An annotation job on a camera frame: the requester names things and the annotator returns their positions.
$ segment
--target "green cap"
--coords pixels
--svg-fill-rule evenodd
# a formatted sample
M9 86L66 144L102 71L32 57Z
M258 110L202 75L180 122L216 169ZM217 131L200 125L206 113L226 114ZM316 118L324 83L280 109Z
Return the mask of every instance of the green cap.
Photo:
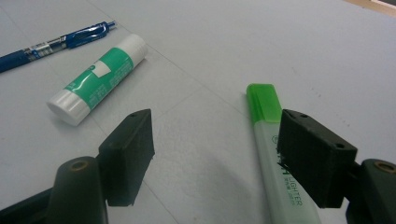
M247 101L253 123L265 120L279 123L282 108L277 99L275 87L271 84L250 84L247 87Z

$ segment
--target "glue stick cap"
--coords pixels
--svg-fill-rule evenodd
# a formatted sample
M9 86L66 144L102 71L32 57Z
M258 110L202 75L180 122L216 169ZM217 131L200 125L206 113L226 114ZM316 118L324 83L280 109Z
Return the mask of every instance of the glue stick cap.
M49 109L64 122L77 126L91 112L88 105L68 90L58 91L47 102Z

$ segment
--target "gray surface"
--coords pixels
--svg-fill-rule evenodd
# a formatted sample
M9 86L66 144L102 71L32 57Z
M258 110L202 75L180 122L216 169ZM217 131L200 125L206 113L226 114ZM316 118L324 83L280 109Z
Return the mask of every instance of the gray surface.
M0 75L0 208L52 186L95 156L128 114L151 108L156 156L134 207L110 223L270 223L246 87L273 83L360 151L396 162L396 20L343 1L1 1L0 55L100 21L84 47ZM146 60L78 126L45 102L129 33ZM319 210L346 223L345 209Z

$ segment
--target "white cap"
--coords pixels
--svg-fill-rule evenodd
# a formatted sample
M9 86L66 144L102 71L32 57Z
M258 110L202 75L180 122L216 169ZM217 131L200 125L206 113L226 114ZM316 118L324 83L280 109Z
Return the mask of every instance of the white cap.
M148 47L142 37L138 35L128 35L116 48L122 49L134 62L134 68L142 62L148 53Z
M49 109L64 122L77 126L90 113L90 108L79 96L61 90L47 102Z

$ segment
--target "highlighter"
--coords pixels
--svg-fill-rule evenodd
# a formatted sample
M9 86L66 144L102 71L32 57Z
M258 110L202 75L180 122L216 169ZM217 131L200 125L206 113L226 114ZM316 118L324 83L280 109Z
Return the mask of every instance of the highlighter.
M297 180L278 163L277 137L282 108L271 84L250 84L247 101L259 151L263 182L274 224L317 224L318 211Z

